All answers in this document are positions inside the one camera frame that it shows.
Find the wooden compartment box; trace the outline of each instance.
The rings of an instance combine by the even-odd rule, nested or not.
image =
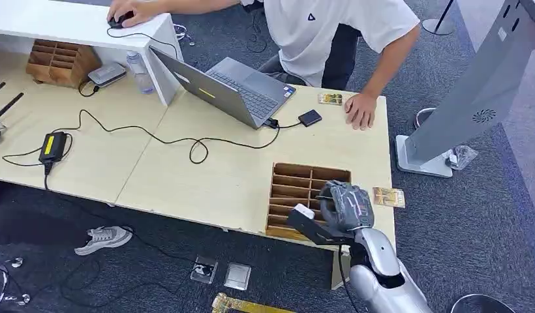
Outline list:
[[[302,203],[315,213],[315,220],[325,224],[316,199],[327,181],[352,181],[350,171],[298,164],[276,163],[271,175],[271,192],[267,214],[266,235],[295,240],[308,240],[286,220],[295,205]]]
[[[39,83],[78,88],[100,66],[90,46],[36,39],[25,72]]]

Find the card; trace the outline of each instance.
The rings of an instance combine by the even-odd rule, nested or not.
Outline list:
[[[404,192],[401,189],[373,187],[375,204],[388,207],[406,207]]]
[[[343,96],[340,93],[320,93],[318,101],[321,104],[332,104],[334,106],[342,106]]]

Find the plastic bottle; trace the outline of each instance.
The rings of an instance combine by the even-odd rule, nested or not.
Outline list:
[[[135,51],[128,51],[127,64],[131,67],[131,71],[141,92],[145,94],[154,92],[154,84],[141,55]]]

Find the floor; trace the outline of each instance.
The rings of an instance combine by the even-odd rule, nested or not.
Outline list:
[[[504,0],[458,0],[475,50],[480,47],[503,4]],[[535,208],[535,51],[530,57],[512,110],[502,126]]]
[[[437,16],[447,1],[406,2],[423,20]],[[462,17],[465,8],[459,4],[450,10],[457,26],[454,35],[436,37],[422,32],[400,73],[385,89],[391,138],[413,132],[413,114],[437,105],[469,65],[475,53],[474,37],[468,31],[472,25]],[[247,43],[252,49],[257,46],[251,45],[260,43],[249,42],[252,18],[239,7],[203,16],[174,16],[174,21],[186,25],[193,35],[196,45],[184,44],[183,55],[201,69],[228,55],[257,67],[276,52],[261,16],[257,22],[266,50],[252,53],[247,49]],[[349,90],[359,90],[376,63],[377,55],[364,43],[358,51]],[[535,313],[535,206],[526,185],[525,163],[515,154],[518,148],[510,144],[510,136],[504,124],[471,139],[467,144],[479,156],[452,179],[397,171],[391,156],[393,185],[405,191],[407,202],[406,209],[395,210],[397,254],[434,312],[449,312],[454,301],[468,293],[485,293],[502,299],[516,312]],[[0,210],[36,210],[83,228],[105,224],[41,190],[7,184],[1,188],[5,190]],[[92,201],[73,201],[119,224],[131,225],[143,239],[171,254],[216,258],[220,270],[214,283],[190,281],[190,264],[162,256],[139,240],[88,258],[77,257],[71,246],[0,246],[0,260],[27,258],[27,266],[16,271],[16,278],[37,294],[29,307],[14,308],[15,312],[209,312],[218,292],[296,312],[353,311],[343,290],[328,289],[329,252]],[[230,261],[252,266],[249,290],[222,285]],[[175,295],[157,285],[140,288],[99,309],[73,303],[100,305],[142,282],[156,282],[172,291],[183,285]]]

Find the person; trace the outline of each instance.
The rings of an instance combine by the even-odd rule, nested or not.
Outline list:
[[[85,230],[79,225],[44,213],[0,207],[0,245],[68,245],[79,256],[98,249],[124,245],[132,233],[119,226]]]
[[[420,32],[419,19],[403,0],[113,0],[107,20],[133,11],[123,27],[163,13],[202,14],[241,3],[263,6],[280,48],[258,70],[285,82],[344,90],[355,67],[358,37],[381,53],[361,91],[346,101],[346,122],[372,127],[376,99],[394,77]]]

